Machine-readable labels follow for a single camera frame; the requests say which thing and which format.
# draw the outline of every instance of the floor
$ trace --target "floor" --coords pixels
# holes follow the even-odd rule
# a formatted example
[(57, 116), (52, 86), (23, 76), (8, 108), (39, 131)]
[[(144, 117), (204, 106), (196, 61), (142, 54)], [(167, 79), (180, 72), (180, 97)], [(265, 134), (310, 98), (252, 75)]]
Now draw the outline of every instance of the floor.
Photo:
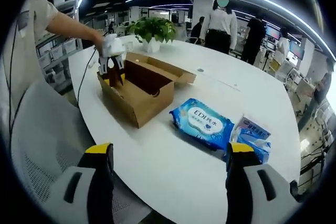
[[(288, 92), (290, 101), (293, 106), (293, 110), (299, 111), (304, 110), (305, 104), (309, 103), (309, 98), (299, 100), (296, 94)], [(68, 91), (63, 94), (63, 96), (74, 106), (77, 106), (77, 100), (73, 90)], [(301, 116), (297, 116), (297, 122), (300, 120)], [(323, 143), (323, 128), (318, 122), (311, 118), (306, 127), (300, 133), (300, 145), (301, 145), (301, 169), (304, 168), (308, 163), (310, 163), (315, 157), (321, 155), (320, 146)], [(320, 177), (321, 165), (317, 164), (311, 170), (300, 176), (298, 181), (299, 194), (303, 194), (313, 188), (316, 181)], [(168, 223), (173, 222), (167, 220), (159, 213), (153, 211), (148, 215), (141, 224), (150, 224), (150, 223)]]

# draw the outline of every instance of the table surface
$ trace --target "table surface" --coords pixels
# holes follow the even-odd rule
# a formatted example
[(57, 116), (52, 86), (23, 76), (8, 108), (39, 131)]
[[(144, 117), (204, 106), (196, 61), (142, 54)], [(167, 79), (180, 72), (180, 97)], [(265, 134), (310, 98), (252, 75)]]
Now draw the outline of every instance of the table surface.
[[(159, 52), (133, 51), (158, 58), (197, 75), (194, 84), (175, 86), (173, 103), (136, 129), (113, 104), (107, 109), (97, 79), (98, 61), (87, 70), (79, 106), (97, 144), (114, 144), (114, 170), (151, 208), (176, 223), (224, 223), (227, 216), (226, 167), (216, 155), (181, 135), (169, 111), (196, 98), (237, 123), (252, 116), (271, 133), (268, 163), (288, 182), (299, 179), (300, 144), (295, 115), (283, 85), (270, 75), (229, 55), (181, 41)], [(69, 58), (77, 97), (93, 48)]]

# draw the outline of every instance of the blue wet wipes package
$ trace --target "blue wet wipes package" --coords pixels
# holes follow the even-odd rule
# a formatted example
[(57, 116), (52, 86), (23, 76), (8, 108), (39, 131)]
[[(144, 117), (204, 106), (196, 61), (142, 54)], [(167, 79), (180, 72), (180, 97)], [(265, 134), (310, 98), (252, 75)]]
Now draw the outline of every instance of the blue wet wipes package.
[(271, 143), (261, 139), (258, 134), (248, 129), (238, 129), (237, 143), (251, 146), (262, 164), (268, 161)]
[(170, 113), (175, 126), (182, 132), (212, 148), (226, 151), (234, 127), (229, 119), (192, 98)]

